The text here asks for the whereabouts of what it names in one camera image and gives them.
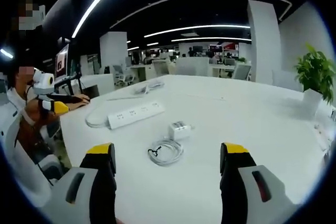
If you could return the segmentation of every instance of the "charger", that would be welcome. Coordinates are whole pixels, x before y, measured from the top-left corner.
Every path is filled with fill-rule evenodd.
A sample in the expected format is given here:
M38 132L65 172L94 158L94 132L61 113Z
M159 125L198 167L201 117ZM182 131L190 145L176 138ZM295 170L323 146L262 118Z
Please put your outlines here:
M178 141L184 138L188 138L191 135L191 130L191 126L185 124L183 121L171 123L168 126L169 139Z

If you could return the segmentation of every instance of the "electrical outlet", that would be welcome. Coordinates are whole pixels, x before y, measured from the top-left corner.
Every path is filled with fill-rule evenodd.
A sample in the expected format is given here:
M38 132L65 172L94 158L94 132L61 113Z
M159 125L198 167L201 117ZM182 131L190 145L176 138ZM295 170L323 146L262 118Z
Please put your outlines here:
M136 121L150 118L164 112L162 104L154 101L108 116L111 129L116 129Z

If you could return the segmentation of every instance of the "power strip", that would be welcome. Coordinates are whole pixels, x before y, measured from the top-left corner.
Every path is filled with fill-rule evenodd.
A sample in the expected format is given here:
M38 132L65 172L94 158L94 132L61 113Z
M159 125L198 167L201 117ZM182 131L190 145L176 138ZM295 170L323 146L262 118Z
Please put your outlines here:
M116 129L164 112L162 104L154 101L108 116L111 129Z

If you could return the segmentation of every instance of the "green plant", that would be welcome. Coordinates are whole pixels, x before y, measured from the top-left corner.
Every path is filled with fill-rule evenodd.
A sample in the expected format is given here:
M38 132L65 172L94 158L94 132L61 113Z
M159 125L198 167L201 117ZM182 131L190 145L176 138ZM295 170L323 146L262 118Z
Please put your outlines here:
M319 92L324 100L331 103L334 99L331 88L336 67L322 52L316 51L308 43L306 46L309 52L299 58L299 63L295 66L298 72L296 79L299 79L304 91L312 89Z
M246 59L244 57L238 58L237 60L244 63L246 62Z

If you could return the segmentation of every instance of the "white charger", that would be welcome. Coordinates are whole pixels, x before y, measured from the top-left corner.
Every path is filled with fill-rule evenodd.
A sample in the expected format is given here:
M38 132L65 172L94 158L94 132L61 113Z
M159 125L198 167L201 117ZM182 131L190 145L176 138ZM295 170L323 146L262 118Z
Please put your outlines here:
M169 139L178 141L188 138L191 135L191 126L185 124L183 121L171 123L168 127Z

